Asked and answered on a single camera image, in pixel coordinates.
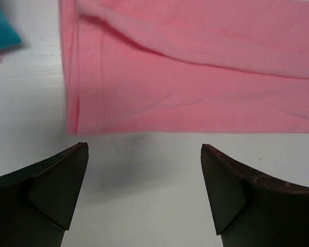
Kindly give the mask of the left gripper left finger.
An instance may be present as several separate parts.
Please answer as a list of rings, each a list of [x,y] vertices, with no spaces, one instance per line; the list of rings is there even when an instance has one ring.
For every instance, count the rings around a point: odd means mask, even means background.
[[[0,246],[60,246],[89,160],[87,143],[0,176]]]

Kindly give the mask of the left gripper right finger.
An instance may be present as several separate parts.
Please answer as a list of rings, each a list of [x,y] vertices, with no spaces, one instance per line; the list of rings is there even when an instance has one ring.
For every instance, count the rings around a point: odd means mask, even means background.
[[[201,167],[224,246],[309,246],[309,187],[277,179],[211,145]]]

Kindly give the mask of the pink t shirt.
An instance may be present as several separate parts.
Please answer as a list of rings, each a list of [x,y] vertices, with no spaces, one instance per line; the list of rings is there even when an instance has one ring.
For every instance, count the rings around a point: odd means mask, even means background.
[[[69,134],[309,133],[309,1],[60,1]]]

